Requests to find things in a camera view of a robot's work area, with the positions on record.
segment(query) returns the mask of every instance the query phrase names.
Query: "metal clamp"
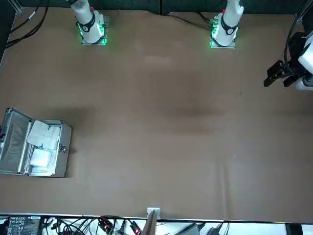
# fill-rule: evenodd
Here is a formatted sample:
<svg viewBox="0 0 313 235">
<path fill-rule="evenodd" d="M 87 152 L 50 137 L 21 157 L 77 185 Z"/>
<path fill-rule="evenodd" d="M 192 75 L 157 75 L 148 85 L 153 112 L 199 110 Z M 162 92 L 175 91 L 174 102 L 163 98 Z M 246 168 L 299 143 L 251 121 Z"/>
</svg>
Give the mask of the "metal clamp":
<svg viewBox="0 0 313 235">
<path fill-rule="evenodd" d="M 67 147 L 64 146 L 64 145 L 62 145 L 62 144 L 60 144 L 60 145 L 59 145 L 59 152 L 65 153 L 66 151 L 67 151 Z"/>
</svg>

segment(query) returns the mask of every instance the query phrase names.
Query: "cable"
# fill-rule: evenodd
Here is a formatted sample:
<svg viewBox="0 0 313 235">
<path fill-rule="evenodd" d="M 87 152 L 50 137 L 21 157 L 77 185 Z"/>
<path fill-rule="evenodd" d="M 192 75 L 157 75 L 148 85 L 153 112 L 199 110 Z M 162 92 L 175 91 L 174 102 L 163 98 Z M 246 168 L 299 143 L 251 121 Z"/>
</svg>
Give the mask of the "cable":
<svg viewBox="0 0 313 235">
<path fill-rule="evenodd" d="M 203 24 L 194 23 L 194 22 L 192 22 L 192 21 L 186 20 L 186 19 L 181 18 L 181 17 L 179 17 L 179 16 L 174 16 L 174 15 L 167 15 L 167 16 L 171 16 L 171 17 L 180 19 L 181 21 L 184 21 L 184 22 L 186 22 L 186 23 L 192 24 L 192 25 L 194 25 L 194 26 L 197 26 L 197 27 L 200 27 L 200 28 L 204 28 L 204 29 L 206 29 L 206 30 L 209 30 L 209 27 L 208 27 L 208 26 L 205 26 L 205 25 L 203 25 Z"/>
<path fill-rule="evenodd" d="M 285 44 L 285 50 L 284 50 L 284 63 L 286 70 L 290 71 L 292 74 L 295 74 L 295 72 L 289 67 L 288 59 L 287 59 L 287 50 L 288 50 L 288 44 L 292 35 L 292 32 L 294 30 L 295 25 L 298 22 L 298 19 L 303 15 L 303 13 L 310 7 L 312 7 L 313 0 L 307 0 L 305 4 L 302 5 L 302 7 L 299 9 L 299 12 L 296 14 L 296 17 L 294 19 L 294 22 L 290 28 L 286 44 Z"/>
<path fill-rule="evenodd" d="M 24 36 L 22 36 L 22 37 L 20 37 L 20 38 L 18 38 L 18 39 L 14 39 L 14 40 L 12 40 L 12 41 L 7 42 L 7 44 L 6 44 L 6 46 L 5 46 L 6 49 L 9 48 L 9 47 L 11 47 L 11 46 L 13 46 L 13 45 L 15 45 L 16 43 L 22 41 L 22 40 L 25 39 L 25 38 L 31 37 L 32 35 L 34 35 L 34 34 L 40 29 L 40 27 L 42 26 L 42 24 L 43 24 L 43 22 L 44 22 L 44 20 L 45 20 L 45 16 L 46 16 L 46 14 L 47 14 L 47 12 L 48 12 L 49 4 L 50 4 L 50 0 L 47 0 L 47 5 L 46 5 L 46 8 L 45 8 L 45 13 L 44 13 L 42 19 L 40 20 L 40 22 L 39 22 L 30 32 L 26 33 Z"/>
<path fill-rule="evenodd" d="M 43 1 L 43 0 L 40 0 L 38 6 L 37 6 L 36 9 L 29 15 L 29 17 L 27 17 L 27 19 L 26 19 L 23 23 L 21 23 L 20 25 L 16 26 L 15 28 L 13 28 L 13 29 L 10 31 L 10 33 L 13 33 L 15 30 L 19 29 L 19 28 L 22 27 L 24 24 L 26 24 L 26 23 L 35 15 L 35 13 L 37 12 L 37 10 L 38 10 L 39 6 L 41 5 L 42 1 Z"/>
<path fill-rule="evenodd" d="M 228 235 L 228 231 L 229 231 L 229 226 L 230 226 L 230 224 L 229 223 L 227 223 L 227 228 L 226 228 L 226 230 L 225 230 L 225 233 L 224 233 L 224 235 Z"/>
<path fill-rule="evenodd" d="M 201 12 L 198 12 L 198 14 L 200 15 L 200 17 L 201 17 L 205 22 L 209 23 L 209 21 L 210 21 L 211 18 L 205 17 Z"/>
<path fill-rule="evenodd" d="M 99 229 L 99 221 L 98 221 L 98 225 L 97 225 L 97 229 L 96 229 L 96 234 L 95 234 L 95 235 L 97 235 L 98 229 Z"/>
</svg>

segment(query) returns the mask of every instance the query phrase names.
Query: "open aluminum case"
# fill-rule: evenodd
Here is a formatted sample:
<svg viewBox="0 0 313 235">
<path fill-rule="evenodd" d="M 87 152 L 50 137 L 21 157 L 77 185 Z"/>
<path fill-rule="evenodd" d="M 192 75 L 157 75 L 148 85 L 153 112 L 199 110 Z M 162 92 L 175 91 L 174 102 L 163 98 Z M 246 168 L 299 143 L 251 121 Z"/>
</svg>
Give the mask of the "open aluminum case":
<svg viewBox="0 0 313 235">
<path fill-rule="evenodd" d="M 64 177 L 72 128 L 61 120 L 41 120 L 49 126 L 60 127 L 61 132 L 50 170 L 32 172 L 29 162 L 36 147 L 26 140 L 34 121 L 13 108 L 6 109 L 0 131 L 0 174 Z"/>
</svg>

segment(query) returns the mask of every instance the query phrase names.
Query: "green led light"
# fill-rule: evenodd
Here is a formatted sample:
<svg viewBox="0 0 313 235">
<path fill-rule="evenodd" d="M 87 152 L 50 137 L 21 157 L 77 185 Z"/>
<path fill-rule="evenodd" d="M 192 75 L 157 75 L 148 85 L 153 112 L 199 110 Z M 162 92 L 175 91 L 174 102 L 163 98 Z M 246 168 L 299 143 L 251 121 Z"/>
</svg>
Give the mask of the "green led light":
<svg viewBox="0 0 313 235">
<path fill-rule="evenodd" d="M 215 27 L 214 29 L 213 29 L 213 31 L 212 31 L 212 37 L 216 37 L 216 35 L 217 35 L 217 33 L 218 33 L 218 31 L 219 31 L 219 26 L 217 25 L 217 27 Z"/>
<path fill-rule="evenodd" d="M 81 29 L 80 25 L 78 25 L 78 27 L 79 27 L 80 35 L 83 36 L 83 32 L 82 32 L 82 29 Z"/>
</svg>

